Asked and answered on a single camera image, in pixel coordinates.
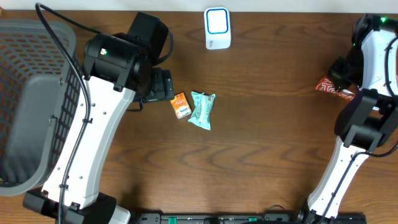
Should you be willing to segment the orange snack bar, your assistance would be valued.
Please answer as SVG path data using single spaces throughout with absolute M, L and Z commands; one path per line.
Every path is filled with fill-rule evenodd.
M 353 93 L 353 92 L 351 92 L 349 90 L 338 91 L 335 88 L 335 85 L 333 84 L 333 82 L 326 76 L 322 77 L 319 80 L 319 82 L 315 86 L 315 89 L 318 90 L 318 91 L 322 91 L 322 92 L 338 95 L 339 97 L 341 97 L 342 99 L 344 99 L 346 101 L 351 101 L 356 96 L 355 93 Z

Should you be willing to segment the teal snack wrapper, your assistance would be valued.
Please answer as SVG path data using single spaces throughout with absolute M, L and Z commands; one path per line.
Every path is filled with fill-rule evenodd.
M 195 91 L 191 92 L 191 94 L 195 108 L 188 122 L 210 131 L 210 113 L 212 111 L 216 95 L 205 95 L 204 93 L 197 93 Z

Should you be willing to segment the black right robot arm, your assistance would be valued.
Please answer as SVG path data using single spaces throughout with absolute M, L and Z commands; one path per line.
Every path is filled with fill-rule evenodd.
M 352 85 L 358 92 L 336 119 L 332 157 L 297 223 L 366 223 L 364 215 L 340 215 L 340 203 L 362 163 L 397 129 L 397 21 L 366 14 L 354 23 L 351 42 L 328 78 L 338 93 Z

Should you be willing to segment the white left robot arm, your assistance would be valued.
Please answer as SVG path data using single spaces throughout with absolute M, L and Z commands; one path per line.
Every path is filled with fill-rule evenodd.
M 62 152 L 25 208 L 59 223 L 130 223 L 131 212 L 99 190 L 101 173 L 123 114 L 131 103 L 169 101 L 174 87 L 162 49 L 173 37 L 157 17 L 138 12 L 127 33 L 97 32 L 85 45 L 75 116 Z

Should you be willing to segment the small orange white box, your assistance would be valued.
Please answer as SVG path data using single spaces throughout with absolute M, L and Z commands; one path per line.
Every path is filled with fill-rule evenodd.
M 182 119 L 192 113 L 191 107 L 188 104 L 184 93 L 175 95 L 174 99 L 172 99 L 170 103 L 178 119 Z

